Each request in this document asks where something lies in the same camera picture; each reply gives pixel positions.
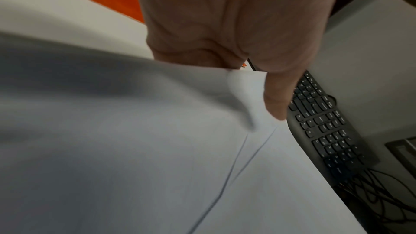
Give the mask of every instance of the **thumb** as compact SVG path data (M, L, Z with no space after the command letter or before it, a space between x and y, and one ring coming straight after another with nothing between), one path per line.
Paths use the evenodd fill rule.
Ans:
M293 90L305 70L306 67L300 67L285 72L267 73L264 84L264 103L266 109L275 118L286 119L287 108L293 98Z

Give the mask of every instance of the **space bar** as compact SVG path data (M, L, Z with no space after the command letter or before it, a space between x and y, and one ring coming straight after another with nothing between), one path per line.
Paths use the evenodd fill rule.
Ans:
M300 113L303 115L304 118L308 118L309 114L306 111L305 107L301 103L299 99L294 99L293 102L295 103L296 107L299 109Z

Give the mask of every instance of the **keyboard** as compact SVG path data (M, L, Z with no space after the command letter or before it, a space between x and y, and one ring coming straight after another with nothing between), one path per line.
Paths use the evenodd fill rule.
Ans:
M379 162L309 72L294 90L287 122L298 144L332 186Z

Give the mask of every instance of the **human hand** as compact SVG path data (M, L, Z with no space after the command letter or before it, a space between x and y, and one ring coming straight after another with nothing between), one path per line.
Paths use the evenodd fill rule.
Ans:
M155 59L267 72L264 102L277 119L315 57L334 0L140 0Z

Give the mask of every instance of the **paper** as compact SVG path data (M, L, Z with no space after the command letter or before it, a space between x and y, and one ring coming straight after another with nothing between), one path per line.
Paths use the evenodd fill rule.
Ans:
M2 233L364 233L263 73L0 49Z

